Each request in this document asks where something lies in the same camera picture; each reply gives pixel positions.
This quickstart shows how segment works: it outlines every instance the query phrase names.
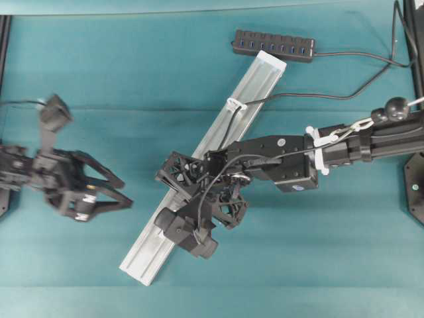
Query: white cable tie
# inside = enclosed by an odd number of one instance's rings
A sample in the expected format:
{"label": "white cable tie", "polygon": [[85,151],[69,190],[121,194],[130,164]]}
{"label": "white cable tie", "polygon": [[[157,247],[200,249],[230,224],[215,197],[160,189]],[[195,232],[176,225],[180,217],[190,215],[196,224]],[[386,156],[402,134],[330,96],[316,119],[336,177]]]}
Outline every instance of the white cable tie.
{"label": "white cable tie", "polygon": [[247,109],[247,105],[241,103],[240,101],[236,100],[235,98],[227,98],[227,109],[232,111],[233,113],[236,111],[237,108],[241,107],[241,110]]}

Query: teal tablecloth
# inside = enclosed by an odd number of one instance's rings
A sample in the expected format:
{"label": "teal tablecloth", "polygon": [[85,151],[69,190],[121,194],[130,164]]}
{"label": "teal tablecloth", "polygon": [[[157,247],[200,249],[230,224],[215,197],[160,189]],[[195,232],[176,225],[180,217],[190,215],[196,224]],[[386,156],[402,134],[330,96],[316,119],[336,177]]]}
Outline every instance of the teal tablecloth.
{"label": "teal tablecloth", "polygon": [[[191,154],[249,67],[236,28],[313,37],[318,52],[389,54],[391,1],[143,15],[14,17],[2,99],[55,92],[75,123],[58,148],[81,149],[127,183],[130,210],[87,224],[25,188],[0,219],[0,317],[420,317],[424,231],[405,208],[405,157],[355,164],[320,188],[282,194],[255,181],[208,261],[175,250],[149,288],[118,269],[168,190],[153,180],[172,150]],[[398,28],[398,59],[407,60]],[[289,63],[274,92],[349,94],[382,67],[364,58]],[[302,134],[414,97],[393,68],[350,101],[266,104],[247,138]],[[2,138],[39,145],[36,111],[1,110]]]}

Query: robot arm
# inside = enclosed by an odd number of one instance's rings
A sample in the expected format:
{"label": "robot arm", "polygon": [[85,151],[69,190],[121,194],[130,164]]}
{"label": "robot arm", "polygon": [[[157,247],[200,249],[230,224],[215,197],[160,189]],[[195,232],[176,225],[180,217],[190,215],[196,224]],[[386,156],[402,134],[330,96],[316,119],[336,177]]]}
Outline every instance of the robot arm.
{"label": "robot arm", "polygon": [[[47,203],[59,214],[76,221],[89,221],[99,213],[125,209],[132,201],[117,191],[125,183],[96,159],[82,151],[53,148],[57,132],[73,119],[66,104],[52,96],[40,110],[42,147],[34,158],[19,146],[0,146],[0,200],[3,214],[10,190],[19,191],[25,184],[44,192]],[[90,166],[105,180],[84,173]],[[102,193],[114,201],[98,201]]]}
{"label": "robot arm", "polygon": [[248,207],[240,189],[253,179],[270,180],[282,192],[316,189],[318,171],[327,175],[331,168],[355,161],[424,150],[424,111],[409,113],[411,105],[396,97],[352,125],[234,142],[202,160],[173,152],[156,179],[175,189],[187,205],[163,209],[155,225],[194,256],[209,258],[218,245],[211,237],[213,219],[228,229],[239,225]]}

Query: black plastic part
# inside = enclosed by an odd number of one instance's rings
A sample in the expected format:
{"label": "black plastic part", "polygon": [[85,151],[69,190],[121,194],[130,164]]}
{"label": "black plastic part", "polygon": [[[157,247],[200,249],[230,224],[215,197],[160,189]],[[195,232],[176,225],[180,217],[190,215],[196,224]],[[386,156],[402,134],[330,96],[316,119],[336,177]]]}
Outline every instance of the black plastic part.
{"label": "black plastic part", "polygon": [[11,190],[0,189],[0,217],[9,209]]}
{"label": "black plastic part", "polygon": [[9,43],[9,33],[11,27],[10,15],[0,15],[0,93],[3,83],[3,73],[5,71],[7,44]]}
{"label": "black plastic part", "polygon": [[384,107],[387,118],[389,121],[403,121],[408,117],[409,106],[408,102],[403,97],[391,98]]}
{"label": "black plastic part", "polygon": [[417,63],[412,65],[412,75],[417,97],[424,96],[424,5],[415,7],[415,0],[403,0],[405,20],[418,49]]}
{"label": "black plastic part", "polygon": [[279,59],[310,63],[313,59],[315,40],[288,35],[237,30],[233,51],[255,56],[265,51]]}
{"label": "black plastic part", "polygon": [[57,95],[53,95],[40,112],[42,128],[53,133],[58,132],[72,121],[68,106]]}
{"label": "black plastic part", "polygon": [[[228,160],[241,154],[259,154],[275,157],[286,152],[295,152],[307,147],[304,136],[274,135],[234,142],[227,148]],[[318,187],[317,170],[305,154],[287,156],[278,163],[267,160],[267,165],[249,167],[244,171],[259,180],[272,180],[282,192],[296,192]]]}
{"label": "black plastic part", "polygon": [[414,154],[403,171],[409,212],[424,224],[424,153]]}

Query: wire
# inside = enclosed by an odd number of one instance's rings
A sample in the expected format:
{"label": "wire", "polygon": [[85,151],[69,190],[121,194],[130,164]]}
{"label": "wire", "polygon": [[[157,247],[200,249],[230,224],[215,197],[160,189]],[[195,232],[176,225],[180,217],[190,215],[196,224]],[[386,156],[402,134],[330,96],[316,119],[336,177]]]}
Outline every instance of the wire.
{"label": "wire", "polygon": [[234,111],[233,116],[231,116],[230,122],[228,123],[227,130],[225,131],[224,137],[223,137],[223,139],[222,139],[221,143],[219,144],[218,150],[220,150],[220,149],[224,146],[224,143],[225,143],[225,141],[226,141],[226,140],[227,140],[227,138],[228,138],[228,134],[230,133],[231,126],[233,125],[233,121],[235,120],[235,118],[236,118],[236,116],[237,116],[237,113],[238,113],[241,109],[242,109],[242,107],[241,107],[241,106],[238,106],[238,107],[236,108],[236,110]]}
{"label": "wire", "polygon": [[0,101],[0,106],[12,105],[12,104],[37,104],[46,106],[46,103],[42,101],[32,101],[30,99],[22,99],[20,101]]}
{"label": "wire", "polygon": [[337,96],[337,95],[325,95],[325,94],[318,94],[318,93],[279,93],[279,94],[271,95],[263,99],[258,99],[256,101],[249,101],[248,103],[245,103],[245,105],[249,106],[254,104],[265,103],[267,101],[271,101],[273,99],[277,99],[280,97],[312,97],[312,98],[337,99],[339,101],[346,101],[348,99],[352,99],[360,95],[373,81],[379,78],[389,67],[390,67],[389,64],[384,66],[378,73],[373,75],[366,83],[364,83],[361,87],[359,87],[359,89],[357,89],[351,95]]}
{"label": "wire", "polygon": [[[412,59],[409,61],[408,64],[401,64],[399,62],[394,61],[395,55],[396,55],[396,13],[399,16],[399,19],[402,23],[403,29],[405,30],[406,39],[411,46],[412,49]],[[374,76],[372,76],[365,84],[363,84],[359,89],[357,89],[353,94],[347,95],[347,96],[338,96],[338,95],[325,95],[320,93],[279,93],[275,95],[271,95],[269,97],[258,99],[256,101],[250,101],[248,103],[245,103],[246,105],[254,105],[259,103],[265,103],[267,101],[280,98],[280,97],[312,97],[312,98],[325,98],[325,99],[337,99],[337,100],[347,100],[352,99],[361,94],[373,81],[375,81],[377,78],[379,78],[391,65],[395,65],[402,68],[408,68],[412,64],[414,64],[417,61],[418,51],[417,51],[417,45],[411,35],[411,32],[409,31],[405,18],[403,17],[400,9],[399,1],[396,0],[394,2],[394,8],[393,8],[393,19],[392,19],[392,53],[390,55],[390,59],[384,58],[379,55],[375,55],[372,53],[364,53],[364,52],[332,52],[332,53],[315,53],[316,56],[342,56],[342,55],[354,55],[354,56],[367,56],[369,58],[375,58],[378,60],[382,60],[387,62],[387,64]]]}

